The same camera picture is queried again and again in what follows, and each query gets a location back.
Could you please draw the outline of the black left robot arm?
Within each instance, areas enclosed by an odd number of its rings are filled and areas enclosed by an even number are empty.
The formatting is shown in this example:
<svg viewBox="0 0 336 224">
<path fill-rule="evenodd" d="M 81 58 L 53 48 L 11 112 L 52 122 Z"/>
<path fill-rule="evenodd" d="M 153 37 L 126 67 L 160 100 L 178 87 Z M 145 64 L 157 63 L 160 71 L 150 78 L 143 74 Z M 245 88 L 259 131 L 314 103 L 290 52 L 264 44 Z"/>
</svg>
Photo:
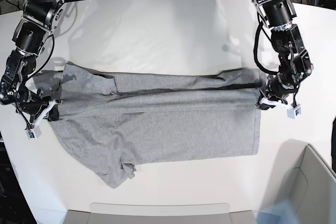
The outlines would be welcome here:
<svg viewBox="0 0 336 224">
<path fill-rule="evenodd" d="M 266 84 L 260 90 L 257 108 L 267 110 L 278 105 L 287 105 L 288 95 L 296 95 L 301 83 L 313 71 L 299 27 L 293 23 L 297 16 L 291 0 L 251 0 L 260 18 L 254 43 L 254 61 L 257 67 L 268 75 Z M 262 29 L 271 31 L 270 42 L 278 53 L 278 71 L 271 71 L 258 60 L 258 43 Z"/>
</svg>

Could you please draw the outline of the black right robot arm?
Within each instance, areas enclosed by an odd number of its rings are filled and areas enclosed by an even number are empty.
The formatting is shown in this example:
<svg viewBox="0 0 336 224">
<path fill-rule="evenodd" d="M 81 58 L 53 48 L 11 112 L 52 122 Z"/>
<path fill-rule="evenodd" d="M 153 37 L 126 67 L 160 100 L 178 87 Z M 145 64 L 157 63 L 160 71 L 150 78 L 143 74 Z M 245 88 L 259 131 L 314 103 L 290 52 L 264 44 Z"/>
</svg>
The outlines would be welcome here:
<svg viewBox="0 0 336 224">
<path fill-rule="evenodd" d="M 36 59 L 44 49 L 65 10 L 65 0 L 25 0 L 23 16 L 16 27 L 12 40 L 16 48 L 6 60 L 6 69 L 1 78 L 1 104 L 12 104 L 17 112 L 30 115 L 35 123 L 51 104 L 41 90 L 32 92 L 26 82 L 39 71 Z"/>
</svg>

